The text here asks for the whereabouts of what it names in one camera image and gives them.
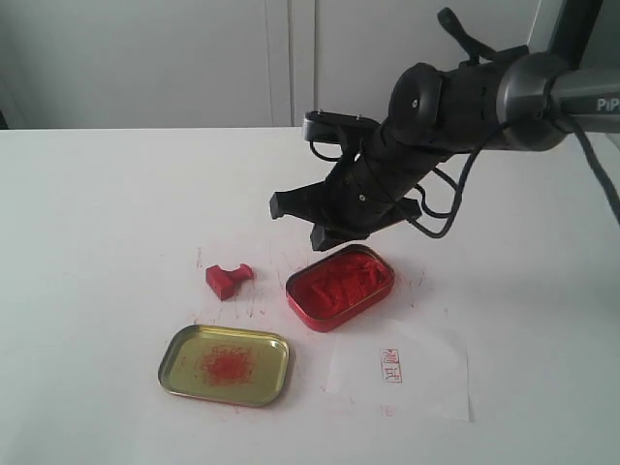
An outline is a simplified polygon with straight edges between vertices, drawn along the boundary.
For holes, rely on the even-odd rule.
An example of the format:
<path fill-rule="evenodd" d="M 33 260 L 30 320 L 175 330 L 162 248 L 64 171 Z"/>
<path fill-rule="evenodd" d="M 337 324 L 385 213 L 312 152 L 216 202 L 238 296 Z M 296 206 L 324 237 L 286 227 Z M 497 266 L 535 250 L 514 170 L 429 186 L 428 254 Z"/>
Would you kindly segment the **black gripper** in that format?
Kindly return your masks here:
<path fill-rule="evenodd" d="M 364 240 L 370 234 L 421 217 L 420 202 L 407 194 L 421 180 L 421 151 L 402 144 L 350 144 L 331 157 L 320 182 L 269 200 L 273 220 L 293 216 L 313 225 L 313 251 Z"/>

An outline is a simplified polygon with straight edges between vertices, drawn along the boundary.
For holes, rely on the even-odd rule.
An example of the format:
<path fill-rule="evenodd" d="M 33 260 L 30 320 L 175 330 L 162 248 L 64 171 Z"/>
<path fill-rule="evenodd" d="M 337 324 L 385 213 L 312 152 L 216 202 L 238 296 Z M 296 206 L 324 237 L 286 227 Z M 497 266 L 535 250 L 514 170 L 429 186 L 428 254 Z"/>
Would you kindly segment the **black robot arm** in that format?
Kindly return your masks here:
<path fill-rule="evenodd" d="M 612 209 L 618 193 L 588 140 L 619 130 L 619 75 L 573 70 L 562 59 L 529 53 L 513 60 L 464 62 L 442 72 L 419 63 L 396 82 L 383 122 L 314 110 L 305 139 L 341 149 L 323 181 L 273 194 L 273 218 L 309 222 L 316 251 L 363 240 L 400 222 L 414 227 L 428 212 L 409 194 L 452 156 L 467 158 L 442 214 L 450 228 L 473 162 L 485 149 L 542 152 L 575 135 Z"/>

